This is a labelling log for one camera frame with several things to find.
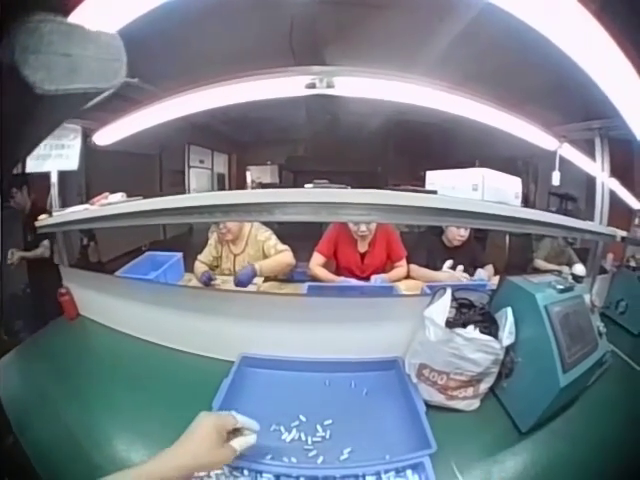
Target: red shirt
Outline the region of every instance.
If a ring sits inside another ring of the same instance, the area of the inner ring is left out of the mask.
[[[362,254],[345,223],[332,224],[315,251],[333,262],[336,275],[357,280],[369,280],[372,275],[387,273],[393,265],[407,258],[400,234],[384,223],[376,226],[369,248]]]

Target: white plastic bag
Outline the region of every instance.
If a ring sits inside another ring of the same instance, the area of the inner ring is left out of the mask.
[[[448,288],[425,309],[424,325],[405,355],[405,369],[427,403],[470,411],[493,385],[505,349],[515,340],[515,322],[510,307],[495,315],[499,340],[473,327],[449,329],[445,322],[451,302]]]

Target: blue plastic bin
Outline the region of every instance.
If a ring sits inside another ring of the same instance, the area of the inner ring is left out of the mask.
[[[441,288],[450,288],[451,290],[475,290],[478,292],[488,292],[492,289],[491,284],[485,281],[475,281],[472,280],[470,282],[442,282],[442,283],[427,283],[423,289],[422,293],[425,295],[431,295],[436,290]]]
[[[309,282],[306,294],[316,297],[391,297],[401,293],[393,284]]]
[[[252,478],[355,478],[392,471],[401,476],[408,469],[419,475],[412,478],[434,478],[429,455],[437,447],[426,406],[401,358],[241,356],[220,386],[213,409],[235,410],[260,423],[257,444],[232,465],[250,471]],[[325,435],[331,433],[314,443],[312,457],[302,436],[287,443],[275,427],[287,432],[295,427],[306,435],[317,425]],[[339,460],[349,447],[349,458]],[[324,461],[318,464],[320,456]]]
[[[115,275],[176,284],[184,277],[182,252],[145,252],[118,270]]]

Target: fluorescent light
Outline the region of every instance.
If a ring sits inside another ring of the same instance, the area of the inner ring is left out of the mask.
[[[620,200],[629,205],[633,210],[640,210],[640,202],[638,199],[634,197],[629,190],[624,188],[618,180],[613,177],[608,178],[607,186],[620,197]]]
[[[153,10],[167,0],[84,0],[68,20],[88,28],[115,33],[126,24]]]
[[[577,0],[489,0],[547,37],[582,68],[640,139],[640,75]]]
[[[404,103],[433,108],[492,126],[533,145],[560,155],[589,175],[603,179],[628,205],[638,201],[617,180],[607,177],[597,164],[575,147],[561,143],[544,129],[486,103],[432,86],[366,76],[335,76],[328,88],[308,88],[312,75],[254,77],[190,90],[142,107],[115,120],[93,135],[98,145],[109,145],[123,138],[176,118],[205,110],[260,100],[309,95],[335,95]]]
[[[560,146],[560,155],[569,160],[575,166],[587,172],[592,177],[606,178],[605,173],[598,168],[596,162],[568,143],[563,143]]]
[[[267,78],[189,90],[125,115],[98,130],[92,139],[97,145],[109,145],[147,128],[205,110],[320,93],[304,88],[312,79],[311,76]]]

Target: teal machine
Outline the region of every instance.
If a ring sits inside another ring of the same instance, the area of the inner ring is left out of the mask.
[[[613,274],[602,314],[634,335],[640,335],[640,265],[632,248],[640,247],[640,211],[627,236],[623,265]]]
[[[491,311],[513,309],[516,365],[494,393],[523,433],[575,400],[609,362],[609,344],[586,286],[553,274],[505,278]]]

